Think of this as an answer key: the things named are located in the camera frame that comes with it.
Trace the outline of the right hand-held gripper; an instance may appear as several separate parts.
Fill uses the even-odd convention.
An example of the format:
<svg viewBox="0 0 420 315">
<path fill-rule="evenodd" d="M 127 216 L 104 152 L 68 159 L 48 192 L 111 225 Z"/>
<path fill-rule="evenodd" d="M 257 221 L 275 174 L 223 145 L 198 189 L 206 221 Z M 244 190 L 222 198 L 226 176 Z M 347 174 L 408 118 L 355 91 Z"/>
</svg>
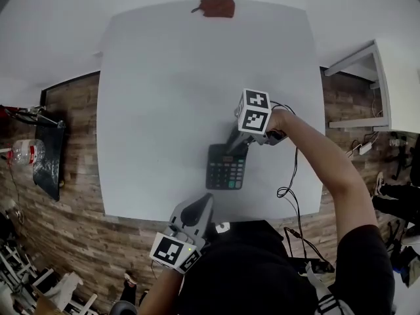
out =
<svg viewBox="0 0 420 315">
<path fill-rule="evenodd" d="M 238 154 L 248 150 L 256 142 L 259 145 L 275 146 L 285 140 L 287 135 L 282 131 L 267 131 L 267 125 L 272 114 L 269 94 L 253 89 L 244 89 L 235 116 L 230 136 L 225 144 L 227 154 Z"/>
</svg>

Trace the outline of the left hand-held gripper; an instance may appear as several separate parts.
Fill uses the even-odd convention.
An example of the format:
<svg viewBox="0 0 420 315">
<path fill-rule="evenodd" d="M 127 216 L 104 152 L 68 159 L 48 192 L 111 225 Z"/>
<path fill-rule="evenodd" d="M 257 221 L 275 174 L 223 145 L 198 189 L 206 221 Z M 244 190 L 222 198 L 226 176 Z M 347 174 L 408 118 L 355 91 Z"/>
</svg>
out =
<svg viewBox="0 0 420 315">
<path fill-rule="evenodd" d="M 205 233 L 212 223 L 213 209 L 211 193 L 179 203 L 165 231 L 156 234 L 150 258 L 166 268 L 187 273 L 201 257 L 207 243 Z"/>
</svg>

